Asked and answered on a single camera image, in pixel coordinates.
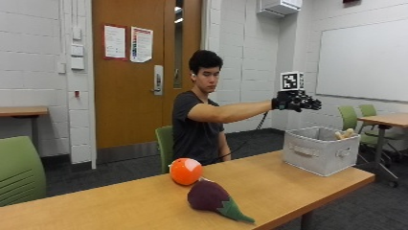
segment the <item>white plastic bin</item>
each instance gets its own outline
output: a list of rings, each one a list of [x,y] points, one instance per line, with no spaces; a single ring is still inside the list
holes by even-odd
[[[354,134],[347,139],[336,140],[336,131],[320,126],[287,130],[285,162],[322,176],[330,176],[356,165],[360,136]]]

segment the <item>black glove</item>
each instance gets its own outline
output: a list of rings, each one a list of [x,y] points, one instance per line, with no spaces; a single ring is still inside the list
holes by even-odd
[[[319,110],[322,102],[306,95],[303,90],[279,91],[278,97],[271,99],[271,108],[290,109],[296,112],[302,112],[303,108]]]

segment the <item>orange ball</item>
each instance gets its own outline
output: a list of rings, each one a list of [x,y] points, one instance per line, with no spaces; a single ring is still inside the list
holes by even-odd
[[[170,175],[176,183],[190,185],[202,177],[203,166],[190,158],[178,158],[172,162]]]

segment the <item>green chair backrest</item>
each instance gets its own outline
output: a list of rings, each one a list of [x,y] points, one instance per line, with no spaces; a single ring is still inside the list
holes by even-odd
[[[162,173],[169,172],[169,164],[173,161],[173,126],[162,126],[156,129],[158,149],[161,151]]]
[[[347,128],[352,128],[354,130],[356,130],[358,113],[355,108],[350,105],[342,105],[339,106],[339,111],[343,118],[343,130],[347,130]]]
[[[359,108],[360,108],[362,116],[363,117],[371,117],[371,116],[376,116],[378,115],[378,111],[376,111],[376,109],[375,109],[372,104],[360,104]],[[362,129],[364,127],[370,127],[370,126],[375,126],[375,124],[370,123],[370,122],[363,122],[362,123]]]
[[[0,139],[0,207],[47,197],[47,175],[27,136]]]

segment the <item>notice on door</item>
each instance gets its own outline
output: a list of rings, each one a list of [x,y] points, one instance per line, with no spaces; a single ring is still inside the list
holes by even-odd
[[[146,62],[152,59],[153,31],[132,27],[130,60]]]
[[[105,41],[105,56],[104,58],[126,59],[126,42],[125,42],[126,28],[105,25],[104,41]]]

